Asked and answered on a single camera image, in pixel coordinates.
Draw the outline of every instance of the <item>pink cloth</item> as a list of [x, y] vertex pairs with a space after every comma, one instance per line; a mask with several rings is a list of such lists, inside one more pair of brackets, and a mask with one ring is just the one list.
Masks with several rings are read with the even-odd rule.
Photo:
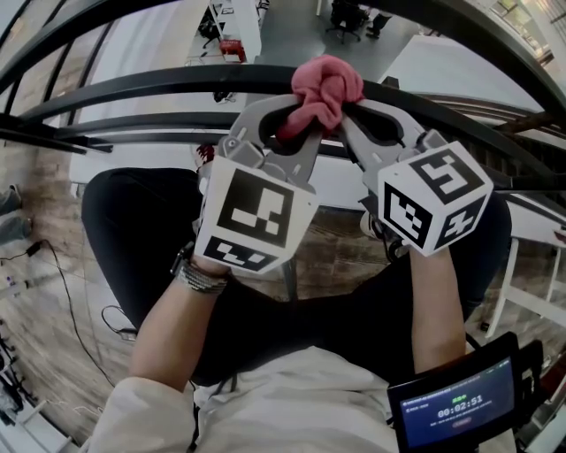
[[342, 103], [363, 99], [360, 74], [345, 61], [330, 55], [299, 66], [291, 85], [296, 95], [304, 97], [304, 103], [279, 128], [277, 138], [281, 142], [297, 136], [314, 118], [329, 134], [342, 120]]

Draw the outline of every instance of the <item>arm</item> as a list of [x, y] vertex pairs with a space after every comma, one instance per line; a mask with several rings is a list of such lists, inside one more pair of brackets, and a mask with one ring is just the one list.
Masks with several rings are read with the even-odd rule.
[[[228, 268], [193, 257], [203, 271], [222, 275]], [[183, 391], [203, 352], [216, 295], [194, 291], [173, 280], [143, 321], [134, 347], [130, 376]]]
[[431, 257], [410, 250], [413, 281], [413, 358], [425, 372], [465, 354], [458, 282], [448, 248]]

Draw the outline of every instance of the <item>timer display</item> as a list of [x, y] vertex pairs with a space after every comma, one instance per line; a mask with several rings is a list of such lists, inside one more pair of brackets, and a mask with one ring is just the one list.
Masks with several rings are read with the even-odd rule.
[[430, 394], [401, 401], [410, 447], [443, 441], [515, 409], [510, 359]]
[[458, 413], [460, 411], [465, 411], [466, 409], [469, 409], [470, 407], [474, 407], [476, 404], [482, 404], [482, 402], [484, 402], [484, 400], [482, 399], [481, 395], [474, 396], [467, 403], [466, 402], [459, 403], [454, 407], [446, 408], [442, 411], [439, 411], [439, 418], [447, 417], [448, 415]]

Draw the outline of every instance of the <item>sleeve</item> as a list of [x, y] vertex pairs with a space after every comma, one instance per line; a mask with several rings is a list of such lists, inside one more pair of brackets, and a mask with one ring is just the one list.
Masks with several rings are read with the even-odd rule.
[[186, 453], [195, 420], [187, 393], [153, 380], [128, 378], [111, 393], [89, 453]]

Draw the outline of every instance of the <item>hand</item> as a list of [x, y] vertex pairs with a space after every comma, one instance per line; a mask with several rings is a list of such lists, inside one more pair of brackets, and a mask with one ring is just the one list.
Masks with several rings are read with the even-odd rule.
[[193, 255], [191, 257], [191, 263], [196, 265], [202, 271], [209, 273], [212, 277], [224, 277], [230, 271], [227, 265], [221, 265], [216, 261], [204, 257], [197, 257]]

